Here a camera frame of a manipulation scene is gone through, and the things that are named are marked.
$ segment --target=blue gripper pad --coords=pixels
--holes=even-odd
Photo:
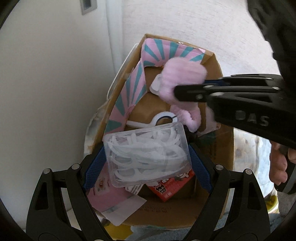
[[[207,171],[206,167],[194,151],[194,149],[191,147],[191,145],[188,145],[189,148],[189,154],[191,158],[192,163],[192,169],[196,175],[196,178],[198,179],[199,183],[201,184],[202,188],[207,190],[208,193],[210,193],[213,189],[211,180],[210,180],[210,174]],[[106,162],[106,155],[105,155],[105,149],[104,146],[100,149],[96,157],[94,158],[93,162],[89,166],[89,168],[86,171],[85,174],[85,182],[83,187],[85,189],[91,189],[96,184],[96,181],[98,179],[98,176],[100,172],[103,169],[103,166]]]
[[[198,179],[202,188],[207,190],[208,193],[211,193],[213,186],[211,184],[209,172],[207,171],[206,167],[204,166],[192,146],[188,145],[188,148],[191,158],[192,170],[194,171],[196,178]]]
[[[96,184],[96,181],[99,177],[100,172],[103,169],[103,166],[106,162],[106,154],[104,146],[100,149],[92,163],[90,164],[89,168],[85,173],[85,181],[83,187],[85,189],[91,189]]]

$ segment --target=pink plush item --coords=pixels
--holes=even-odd
[[[196,132],[201,123],[200,109],[196,106],[196,109],[187,111],[182,110],[176,105],[170,106],[170,112],[174,113],[178,121],[183,125],[186,125],[190,132]]]
[[[200,110],[196,102],[180,102],[174,96],[177,85],[202,84],[207,70],[200,63],[182,57],[171,58],[161,72],[159,96],[171,104],[170,111],[176,114],[178,121],[186,125],[191,132],[197,131],[201,124]]]

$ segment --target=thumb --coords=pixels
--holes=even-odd
[[[288,150],[288,158],[291,162],[296,164],[296,150],[289,148]]]

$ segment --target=red package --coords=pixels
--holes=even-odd
[[[192,177],[194,177],[194,172],[191,169],[189,172],[180,174],[176,177],[147,183],[146,185],[165,202],[189,182]]]

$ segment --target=silver bolt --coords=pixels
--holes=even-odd
[[[204,86],[204,88],[210,88],[210,87],[213,87],[214,85],[206,85]]]
[[[196,95],[196,97],[195,97],[197,100],[201,100],[202,98],[203,98],[203,95],[202,94],[198,94],[198,95]]]
[[[215,92],[215,93],[210,94],[210,96],[221,96],[221,95],[224,95],[224,93],[223,92]]]
[[[49,168],[45,168],[45,169],[43,170],[43,173],[44,173],[44,174],[50,173],[50,169],[49,169]]]
[[[248,174],[248,175],[251,175],[252,174],[252,171],[250,169],[246,169],[245,172]]]
[[[224,169],[224,167],[222,165],[218,164],[218,165],[216,165],[216,169],[221,171]]]
[[[80,167],[80,165],[78,164],[78,163],[75,163],[75,164],[73,164],[72,166],[71,166],[71,168],[73,169],[73,170],[76,170],[76,169],[78,169]]]

